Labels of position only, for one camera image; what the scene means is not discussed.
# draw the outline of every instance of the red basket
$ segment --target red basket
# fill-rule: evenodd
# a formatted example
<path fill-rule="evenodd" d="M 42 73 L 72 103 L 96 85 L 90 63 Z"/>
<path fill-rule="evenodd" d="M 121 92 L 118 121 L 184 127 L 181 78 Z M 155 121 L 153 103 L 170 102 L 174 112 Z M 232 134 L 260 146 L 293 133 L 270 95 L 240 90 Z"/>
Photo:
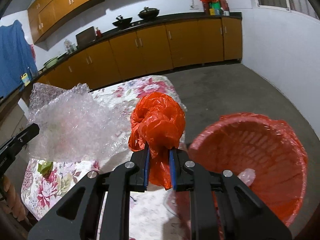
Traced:
<path fill-rule="evenodd" d="M 260 114 L 222 116 L 190 145 L 190 159 L 209 171 L 256 171 L 251 190 L 289 226 L 307 185 L 307 154 L 283 120 Z"/>

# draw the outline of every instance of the blue curtain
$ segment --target blue curtain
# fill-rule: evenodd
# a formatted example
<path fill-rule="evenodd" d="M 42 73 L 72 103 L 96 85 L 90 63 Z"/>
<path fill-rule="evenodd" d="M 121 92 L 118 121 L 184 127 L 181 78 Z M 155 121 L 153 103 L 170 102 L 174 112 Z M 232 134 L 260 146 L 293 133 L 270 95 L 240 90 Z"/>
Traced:
<path fill-rule="evenodd" d="M 20 76 L 24 73 L 32 79 L 38 70 L 22 24 L 15 20 L 10 26 L 0 27 L 0 97 L 6 97 L 20 86 Z"/>

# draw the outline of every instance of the gray floor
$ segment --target gray floor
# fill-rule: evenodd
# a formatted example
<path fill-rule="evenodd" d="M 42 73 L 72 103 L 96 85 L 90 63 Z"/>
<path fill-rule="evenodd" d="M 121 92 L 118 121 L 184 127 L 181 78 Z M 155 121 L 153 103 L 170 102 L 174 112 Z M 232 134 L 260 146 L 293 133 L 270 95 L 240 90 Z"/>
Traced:
<path fill-rule="evenodd" d="M 297 235 L 320 201 L 320 141 L 294 105 L 270 83 L 242 64 L 190 69 L 166 75 L 186 105 L 186 142 L 221 115 L 237 112 L 283 119 L 308 153 L 308 186 L 303 206 L 290 226 Z"/>

